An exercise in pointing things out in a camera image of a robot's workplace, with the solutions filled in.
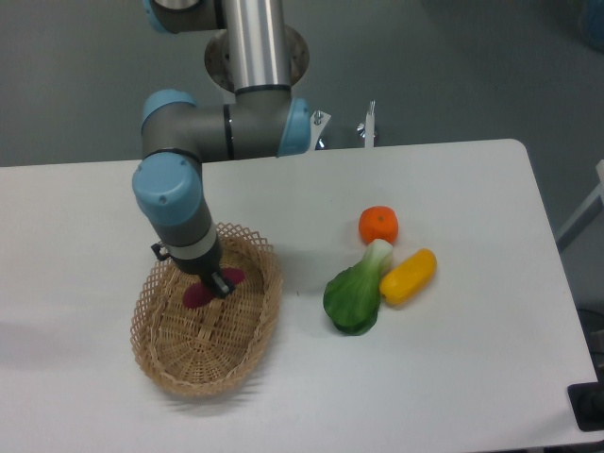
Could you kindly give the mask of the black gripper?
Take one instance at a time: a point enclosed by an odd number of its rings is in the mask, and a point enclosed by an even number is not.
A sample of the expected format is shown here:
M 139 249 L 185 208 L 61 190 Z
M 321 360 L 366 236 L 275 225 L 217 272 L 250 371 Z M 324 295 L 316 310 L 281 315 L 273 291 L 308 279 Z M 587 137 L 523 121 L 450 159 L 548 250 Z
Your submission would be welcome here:
M 164 243 L 154 243 L 151 249 L 157 260 L 172 260 L 181 272 L 199 276 L 214 297 L 227 298 L 236 289 L 236 285 L 221 270 L 222 247 L 217 237 L 210 245 L 204 244 L 202 251 L 198 250 L 197 244 L 186 247 L 184 252 L 177 252 L 176 247 Z

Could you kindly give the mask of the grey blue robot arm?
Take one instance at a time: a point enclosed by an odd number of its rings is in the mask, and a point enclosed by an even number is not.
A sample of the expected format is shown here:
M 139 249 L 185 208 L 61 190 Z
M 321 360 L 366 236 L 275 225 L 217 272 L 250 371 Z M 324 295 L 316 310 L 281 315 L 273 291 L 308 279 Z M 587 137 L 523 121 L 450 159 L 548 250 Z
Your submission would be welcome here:
M 132 177 L 136 202 L 160 239 L 153 249 L 164 249 L 181 272 L 225 298 L 236 284 L 220 266 L 203 164 L 292 156 L 310 147 L 308 104 L 292 96 L 283 7 L 279 1 L 146 1 L 143 8 L 159 32 L 227 34 L 234 103 L 200 108 L 186 92 L 151 94 L 141 121 L 143 159 Z

